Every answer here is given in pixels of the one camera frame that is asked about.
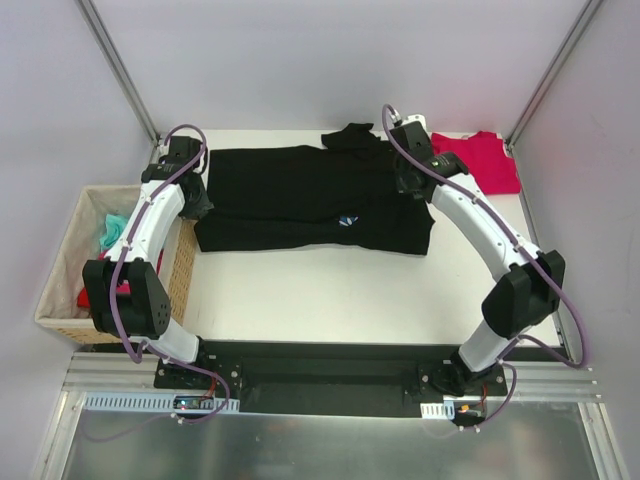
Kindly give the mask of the black flower print t-shirt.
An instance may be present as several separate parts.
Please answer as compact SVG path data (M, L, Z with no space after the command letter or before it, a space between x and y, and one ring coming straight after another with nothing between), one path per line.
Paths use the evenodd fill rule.
M434 219L398 191L396 151L369 123L321 146L213 150L213 204L194 227L200 250L250 252L336 244L424 256Z

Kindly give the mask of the wicker laundry basket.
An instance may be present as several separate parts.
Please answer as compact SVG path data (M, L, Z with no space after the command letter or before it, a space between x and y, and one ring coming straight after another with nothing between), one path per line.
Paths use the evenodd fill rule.
M35 311L35 322L82 344L116 343L94 328L89 311L77 305L84 287L82 270L100 253L99 237L108 214L128 216L138 200L137 186L87 186L82 189L49 278ZM170 227L159 279L171 300L172 317L182 323L188 303L197 242L194 223L180 218Z

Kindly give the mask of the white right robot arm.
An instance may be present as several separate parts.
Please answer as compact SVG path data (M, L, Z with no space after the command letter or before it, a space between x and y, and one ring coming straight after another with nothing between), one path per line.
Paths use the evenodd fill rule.
M507 347L555 313L565 261L542 252L491 205L464 162L436 154L422 122L383 110L383 127L396 149L397 189L435 207L464 235L485 262L495 285L481 305L482 321L453 356L452 387L473 394Z

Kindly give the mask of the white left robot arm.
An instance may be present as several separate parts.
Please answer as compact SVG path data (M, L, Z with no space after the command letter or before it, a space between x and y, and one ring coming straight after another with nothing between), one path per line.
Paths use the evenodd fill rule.
M82 271L95 329L121 340L132 358L136 343L169 363L188 388L204 387L210 363L198 356L200 340L174 319L171 301L157 266L176 219L199 220L213 209L202 179L208 164L206 136L194 126L195 138L174 128L165 152L141 174L137 203L123 233L100 259Z

